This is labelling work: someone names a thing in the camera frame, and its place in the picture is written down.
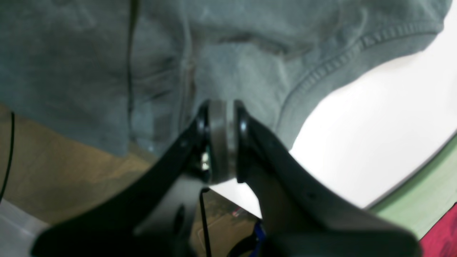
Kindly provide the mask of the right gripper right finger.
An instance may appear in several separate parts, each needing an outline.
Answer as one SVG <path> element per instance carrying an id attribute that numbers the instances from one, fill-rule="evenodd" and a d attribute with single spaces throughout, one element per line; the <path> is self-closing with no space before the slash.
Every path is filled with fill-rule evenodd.
<path id="1" fill-rule="evenodd" d="M 420 257 L 406 229 L 358 208 L 321 184 L 279 139 L 234 103 L 237 180 L 258 199 L 259 257 Z"/>

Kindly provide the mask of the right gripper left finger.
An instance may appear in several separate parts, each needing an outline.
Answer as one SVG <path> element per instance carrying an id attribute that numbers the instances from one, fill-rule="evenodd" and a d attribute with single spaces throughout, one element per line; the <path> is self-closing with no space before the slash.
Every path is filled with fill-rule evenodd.
<path id="1" fill-rule="evenodd" d="M 195 257 L 190 234 L 204 188 L 227 180 L 217 161 L 226 102 L 206 101 L 140 179 L 105 203 L 42 232 L 33 257 Z"/>

